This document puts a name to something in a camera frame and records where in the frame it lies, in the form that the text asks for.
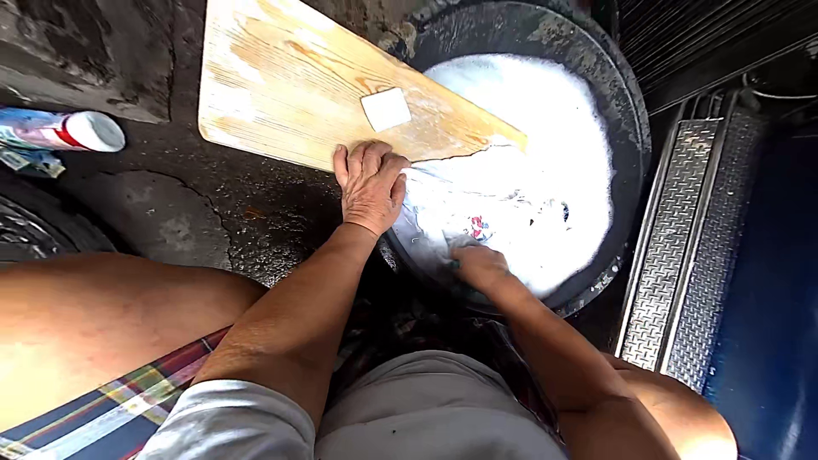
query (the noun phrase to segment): leg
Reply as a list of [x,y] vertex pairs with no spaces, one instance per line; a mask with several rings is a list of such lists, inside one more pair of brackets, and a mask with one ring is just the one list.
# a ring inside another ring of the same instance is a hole
[[665,430],[681,460],[735,460],[730,426],[707,401],[678,380],[605,357]]
[[0,268],[0,431],[232,324],[266,291],[121,254]]

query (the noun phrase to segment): plaid shirt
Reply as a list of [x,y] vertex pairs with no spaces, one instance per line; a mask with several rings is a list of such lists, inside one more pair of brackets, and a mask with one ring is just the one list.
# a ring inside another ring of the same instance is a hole
[[9,460],[135,458],[227,329],[0,433],[0,456]]

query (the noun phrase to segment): tire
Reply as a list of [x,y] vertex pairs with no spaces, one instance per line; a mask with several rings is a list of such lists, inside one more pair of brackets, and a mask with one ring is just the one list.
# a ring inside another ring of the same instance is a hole
[[116,247],[76,205],[0,169],[0,263],[98,251]]

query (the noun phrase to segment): metal step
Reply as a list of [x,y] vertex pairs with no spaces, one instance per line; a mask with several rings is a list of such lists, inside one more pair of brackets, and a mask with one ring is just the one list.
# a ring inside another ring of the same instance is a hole
[[766,123],[737,92],[681,105],[636,246],[616,355],[701,392]]

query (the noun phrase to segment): hand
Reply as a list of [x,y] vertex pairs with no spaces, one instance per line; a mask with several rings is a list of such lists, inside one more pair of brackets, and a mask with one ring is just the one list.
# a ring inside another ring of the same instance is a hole
[[460,262],[456,275],[485,295],[508,277],[514,277],[509,271],[506,257],[486,246],[452,249],[452,259]]
[[379,237],[398,220],[407,193],[407,176],[401,169],[411,163],[385,142],[364,142],[352,153],[338,146],[332,161],[343,191],[344,222],[356,223]]

